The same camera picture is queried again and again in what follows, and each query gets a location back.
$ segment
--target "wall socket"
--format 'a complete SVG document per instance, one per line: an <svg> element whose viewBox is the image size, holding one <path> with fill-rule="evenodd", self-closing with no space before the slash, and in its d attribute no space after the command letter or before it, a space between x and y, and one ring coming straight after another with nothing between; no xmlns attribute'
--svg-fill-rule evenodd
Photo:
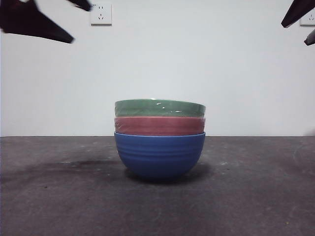
<svg viewBox="0 0 315 236"><path fill-rule="evenodd" d="M92 26L112 25L112 4L104 1L92 1L90 22Z"/></svg>
<svg viewBox="0 0 315 236"><path fill-rule="evenodd" d="M315 26L315 8L300 19L301 26Z"/></svg>

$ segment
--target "bowl rim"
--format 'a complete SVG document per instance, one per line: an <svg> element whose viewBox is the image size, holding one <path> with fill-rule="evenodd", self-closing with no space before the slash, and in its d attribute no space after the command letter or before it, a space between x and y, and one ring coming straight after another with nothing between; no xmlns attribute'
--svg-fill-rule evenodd
<svg viewBox="0 0 315 236"><path fill-rule="evenodd" d="M125 137L139 137L139 138L191 138L191 137L200 137L200 136L206 136L206 132L203 132L201 134L189 134L189 135L173 135L173 136L151 136L151 135L133 135L133 134L121 134L114 132L114 135L120 135Z"/></svg>
<svg viewBox="0 0 315 236"><path fill-rule="evenodd" d="M119 100L115 102L115 106L117 103L121 102L130 102L130 101L163 101L163 102L182 102L182 103L187 103L187 104L193 104L193 105L198 105L202 106L204 109L206 109L206 106L200 103L196 102L188 102L188 101L181 101L181 100L169 100L169 99L155 99L155 98L139 98L139 99L126 99L126 100Z"/></svg>

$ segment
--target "red bowl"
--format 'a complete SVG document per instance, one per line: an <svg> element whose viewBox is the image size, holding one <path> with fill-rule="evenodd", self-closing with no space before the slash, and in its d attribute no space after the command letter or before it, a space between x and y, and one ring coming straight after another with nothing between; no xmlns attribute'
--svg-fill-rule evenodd
<svg viewBox="0 0 315 236"><path fill-rule="evenodd" d="M205 118L116 117L117 133L148 136L178 136L203 133Z"/></svg>

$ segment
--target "gray floor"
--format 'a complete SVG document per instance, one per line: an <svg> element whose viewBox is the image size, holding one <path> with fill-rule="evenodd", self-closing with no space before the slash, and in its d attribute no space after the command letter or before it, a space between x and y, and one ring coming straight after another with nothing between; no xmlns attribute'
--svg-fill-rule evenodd
<svg viewBox="0 0 315 236"><path fill-rule="evenodd" d="M315 137L207 137L181 179L145 182L113 137L1 138L3 236L314 236Z"/></svg>

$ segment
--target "white wall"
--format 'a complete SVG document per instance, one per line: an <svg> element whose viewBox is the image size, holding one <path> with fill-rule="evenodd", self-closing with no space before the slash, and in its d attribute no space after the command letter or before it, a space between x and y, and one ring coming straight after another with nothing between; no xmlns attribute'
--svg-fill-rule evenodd
<svg viewBox="0 0 315 236"><path fill-rule="evenodd" d="M3 136L113 135L114 102L207 106L208 135L295 136L315 127L313 28L280 22L291 0L112 0L112 27L38 0L72 45L2 34Z"/></svg>

